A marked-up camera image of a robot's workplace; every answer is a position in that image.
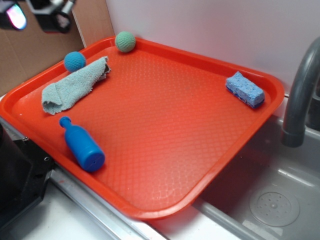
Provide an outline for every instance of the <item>blue bottle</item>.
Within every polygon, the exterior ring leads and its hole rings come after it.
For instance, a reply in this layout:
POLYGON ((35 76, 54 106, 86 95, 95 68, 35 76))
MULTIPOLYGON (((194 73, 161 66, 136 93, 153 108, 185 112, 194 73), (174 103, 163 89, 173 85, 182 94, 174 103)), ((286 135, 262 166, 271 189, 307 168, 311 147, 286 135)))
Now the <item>blue bottle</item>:
POLYGON ((100 169, 106 157, 89 133, 81 126, 72 125, 67 116, 62 117, 59 123, 65 128, 64 139, 80 166, 87 172, 100 169))

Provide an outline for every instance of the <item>orange tray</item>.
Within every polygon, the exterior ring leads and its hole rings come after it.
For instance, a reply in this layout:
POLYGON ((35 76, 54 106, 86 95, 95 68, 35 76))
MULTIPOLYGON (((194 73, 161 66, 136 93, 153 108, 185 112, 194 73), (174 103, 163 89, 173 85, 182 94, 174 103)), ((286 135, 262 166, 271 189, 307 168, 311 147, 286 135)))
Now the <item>orange tray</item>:
POLYGON ((81 51, 87 64, 108 56, 105 80, 74 107, 43 111, 42 90, 66 77, 63 62, 9 92, 0 115, 124 214, 158 219, 189 206, 271 116, 284 98, 271 75, 137 38, 121 53, 115 38, 81 51), (225 87, 240 71, 265 92, 252 109, 225 87), (68 149, 59 119, 84 127, 106 154, 85 172, 68 149))

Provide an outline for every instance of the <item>sponge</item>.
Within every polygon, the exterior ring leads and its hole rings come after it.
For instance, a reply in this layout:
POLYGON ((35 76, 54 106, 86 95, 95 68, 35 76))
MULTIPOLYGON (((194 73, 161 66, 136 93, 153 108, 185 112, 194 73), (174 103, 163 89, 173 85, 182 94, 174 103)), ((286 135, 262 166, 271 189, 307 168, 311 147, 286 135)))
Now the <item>sponge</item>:
POLYGON ((135 48, 136 38, 128 31, 122 31, 115 37, 115 46, 120 52, 128 53, 135 48))
POLYGON ((226 79, 226 88, 251 108, 256 109, 265 101, 264 91, 237 71, 226 79))

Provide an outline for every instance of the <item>tray rim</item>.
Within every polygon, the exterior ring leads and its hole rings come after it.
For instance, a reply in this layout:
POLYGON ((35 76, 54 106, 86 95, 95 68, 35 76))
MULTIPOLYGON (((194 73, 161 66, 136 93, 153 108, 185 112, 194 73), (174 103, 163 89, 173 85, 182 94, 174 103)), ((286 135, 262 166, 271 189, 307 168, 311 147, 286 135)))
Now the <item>tray rim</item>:
MULTIPOLYGON (((97 41, 96 43, 93 43, 92 45, 86 48, 83 48, 79 52, 81 52, 86 58, 89 58, 90 56, 97 53, 96 51, 99 49, 104 49, 104 48, 114 47, 114 46, 115 46, 115 36, 111 36, 111 37, 104 38, 100 41, 97 41)), ((226 71, 225 71, 225 69, 229 69, 229 72, 233 71, 233 73, 234 71, 240 71, 245 77, 255 76, 257 79, 262 79, 262 80, 268 79, 268 84, 271 84, 274 87, 274 91, 268 92, 271 97, 271 103, 269 104, 268 108, 264 112, 262 112, 262 114, 259 115, 256 121, 250 126, 249 129, 252 129, 251 133, 247 134, 245 137, 241 136, 232 145, 232 148, 236 146, 236 148, 240 150, 250 140, 250 138, 259 130, 259 128, 267 121, 267 119, 272 115, 272 113, 282 103, 285 96, 284 87, 280 83, 280 81, 274 76, 261 71, 257 71, 251 68, 221 61, 218 59, 210 58, 207 56, 199 55, 196 53, 191 53, 191 52, 177 49, 174 47, 162 45, 162 44, 141 39, 138 37, 136 37, 135 48, 137 50, 143 50, 148 53, 156 54, 160 57, 169 58, 170 60, 174 60, 176 62, 180 62, 184 64, 187 64, 185 62, 188 62, 190 66, 200 68, 202 70, 207 70, 210 72, 212 72, 213 70, 208 66, 210 64, 214 64, 215 66, 219 66, 219 69, 216 69, 216 70, 219 72, 223 72, 224 73, 223 75, 224 76, 226 75, 226 77, 228 76, 230 77, 230 75, 226 74, 226 71)), ((54 77, 54 76, 56 77, 57 75, 60 75, 65 71, 66 70, 64 68, 64 63, 63 61, 60 61, 57 64, 53 65, 52 67, 48 68, 47 70, 37 74, 36 76, 30 78, 26 82, 22 83, 21 85, 9 91, 0 101, 0 115, 6 121, 8 121, 13 127, 15 127, 18 131, 20 131, 25 136, 28 136, 29 138, 31 138, 38 145, 40 145, 41 148, 43 148, 46 152, 49 152, 54 159, 59 159, 59 160, 56 160, 56 162, 58 162, 58 164, 61 165, 62 168, 66 169, 68 172, 74 175, 77 179, 79 179, 84 184, 86 184, 89 188, 93 184, 94 189, 92 190, 95 191, 98 195, 100 195, 103 199, 109 202, 111 198, 116 198, 117 201, 116 202, 110 201, 110 204, 112 204, 114 207, 116 207, 123 213, 129 215, 130 217, 140 219, 140 220, 160 219, 183 210, 184 208, 188 207, 200 195, 203 189, 214 179, 214 177, 224 168, 224 166, 227 165, 231 161, 231 159, 237 154, 237 152, 234 152, 234 151, 231 151, 231 152, 227 151, 215 163, 215 165, 212 168, 210 168, 208 172, 199 180, 199 182, 195 185, 195 187, 193 187, 184 196, 183 199, 181 199, 174 205, 171 205, 163 209, 159 209, 157 211, 154 211, 154 210, 148 211, 148 210, 139 209, 131 205, 127 200, 119 196, 114 190, 112 190, 108 186, 103 185, 99 181, 95 180, 93 177, 91 177, 91 175, 88 172, 85 172, 84 170, 82 170, 76 163, 74 163, 73 161, 70 161, 67 157, 63 155, 57 154, 57 152, 52 146, 50 146, 49 144, 46 144, 46 142, 43 139, 34 135, 32 129, 26 128, 23 125, 23 123, 21 123, 18 119, 16 119, 10 114, 11 104, 12 104, 11 106, 13 106, 23 96, 25 96, 26 94, 32 92, 34 89, 46 83, 46 82, 43 82, 42 78, 47 77, 48 79, 50 79, 50 77, 54 77), (25 88, 31 88, 32 91, 28 91, 26 94, 24 94, 23 89, 25 88)))

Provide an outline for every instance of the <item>sink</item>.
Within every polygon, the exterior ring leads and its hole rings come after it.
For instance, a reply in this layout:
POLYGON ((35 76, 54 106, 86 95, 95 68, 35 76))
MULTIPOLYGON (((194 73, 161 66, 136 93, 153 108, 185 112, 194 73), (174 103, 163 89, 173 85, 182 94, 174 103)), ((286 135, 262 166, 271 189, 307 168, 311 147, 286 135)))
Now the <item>sink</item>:
POLYGON ((320 236, 320 135, 307 129, 302 146, 281 144, 272 116, 200 198, 250 239, 316 240, 320 236))

